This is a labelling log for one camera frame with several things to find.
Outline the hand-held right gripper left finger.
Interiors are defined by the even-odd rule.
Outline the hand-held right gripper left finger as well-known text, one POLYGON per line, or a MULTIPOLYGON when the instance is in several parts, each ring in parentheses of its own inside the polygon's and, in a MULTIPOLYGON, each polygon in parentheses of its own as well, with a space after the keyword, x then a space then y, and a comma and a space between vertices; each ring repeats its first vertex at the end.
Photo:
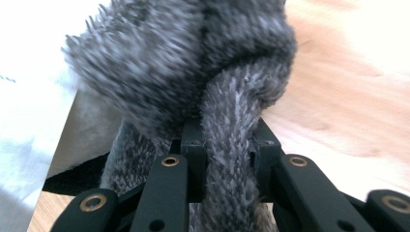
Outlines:
POLYGON ((207 155, 199 118, 189 118, 183 126, 181 155, 189 166, 189 202, 200 203, 204 197, 207 155))

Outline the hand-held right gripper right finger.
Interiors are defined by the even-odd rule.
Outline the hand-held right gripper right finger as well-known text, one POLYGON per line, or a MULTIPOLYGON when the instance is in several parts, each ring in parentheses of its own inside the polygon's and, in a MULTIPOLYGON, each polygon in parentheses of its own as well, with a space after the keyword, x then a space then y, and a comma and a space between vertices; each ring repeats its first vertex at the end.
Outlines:
POLYGON ((252 135, 252 167, 257 180, 259 199, 262 202, 272 202, 273 169, 283 154, 281 144, 262 118, 259 119, 252 135))

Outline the grey plush toy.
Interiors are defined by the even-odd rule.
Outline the grey plush toy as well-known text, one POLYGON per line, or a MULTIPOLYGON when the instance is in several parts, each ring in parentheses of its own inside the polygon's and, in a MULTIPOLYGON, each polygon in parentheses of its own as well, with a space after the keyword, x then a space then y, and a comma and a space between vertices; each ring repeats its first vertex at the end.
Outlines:
POLYGON ((288 83, 297 50, 286 0, 112 0, 66 39, 83 88, 122 123, 100 185, 144 183, 184 122, 198 117, 208 167, 190 232, 277 232, 250 165, 261 112, 288 83))

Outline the panda plush toy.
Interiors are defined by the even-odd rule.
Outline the panda plush toy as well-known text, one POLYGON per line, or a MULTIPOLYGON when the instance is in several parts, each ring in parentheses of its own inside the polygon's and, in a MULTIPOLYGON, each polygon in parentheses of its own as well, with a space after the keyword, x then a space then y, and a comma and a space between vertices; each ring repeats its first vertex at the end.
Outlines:
POLYGON ((97 95, 77 91, 43 191, 78 195, 99 186, 121 115, 97 95))

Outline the white plush toy tag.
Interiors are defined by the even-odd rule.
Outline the white plush toy tag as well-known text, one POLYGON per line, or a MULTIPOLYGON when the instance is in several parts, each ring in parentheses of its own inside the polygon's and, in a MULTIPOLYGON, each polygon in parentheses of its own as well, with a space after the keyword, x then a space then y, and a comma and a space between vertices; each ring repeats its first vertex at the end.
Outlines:
POLYGON ((109 0, 0 0, 0 232, 26 232, 76 90, 62 47, 109 0))

